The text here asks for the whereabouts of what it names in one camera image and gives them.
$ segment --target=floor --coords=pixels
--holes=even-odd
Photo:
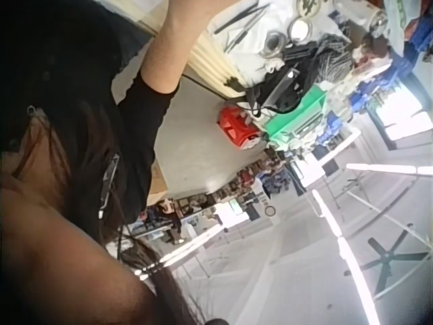
[[[124,97],[144,53],[145,49],[113,80],[116,101]],[[240,168],[255,161],[263,149],[257,146],[241,151],[226,138],[216,123],[222,103],[192,81],[181,80],[155,145],[170,197],[219,189]]]

